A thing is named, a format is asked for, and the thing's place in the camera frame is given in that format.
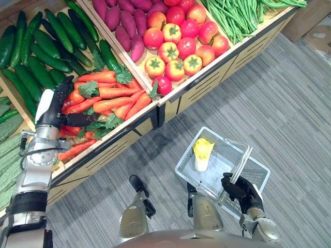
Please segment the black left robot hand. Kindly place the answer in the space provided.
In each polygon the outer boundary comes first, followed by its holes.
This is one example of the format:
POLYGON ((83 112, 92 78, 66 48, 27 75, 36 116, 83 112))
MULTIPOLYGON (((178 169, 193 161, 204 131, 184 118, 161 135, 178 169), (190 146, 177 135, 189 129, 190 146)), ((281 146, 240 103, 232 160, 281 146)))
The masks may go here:
POLYGON ((41 96, 35 116, 35 127, 41 125, 54 126, 58 129, 62 125, 72 127, 86 127, 101 116, 98 113, 91 115, 83 113, 63 114, 62 107, 67 92, 72 85, 74 76, 66 77, 56 90, 46 89, 41 96))

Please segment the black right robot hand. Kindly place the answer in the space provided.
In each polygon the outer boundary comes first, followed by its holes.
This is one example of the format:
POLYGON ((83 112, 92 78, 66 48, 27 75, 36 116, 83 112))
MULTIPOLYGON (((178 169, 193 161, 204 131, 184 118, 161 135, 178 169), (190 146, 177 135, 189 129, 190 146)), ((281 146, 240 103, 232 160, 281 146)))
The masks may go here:
POLYGON ((242 214, 247 214, 248 210, 258 207, 264 211, 262 197, 253 184, 247 179, 239 176, 235 183, 231 183, 232 173, 223 173, 221 184, 223 189, 229 194, 230 200, 238 200, 242 214))

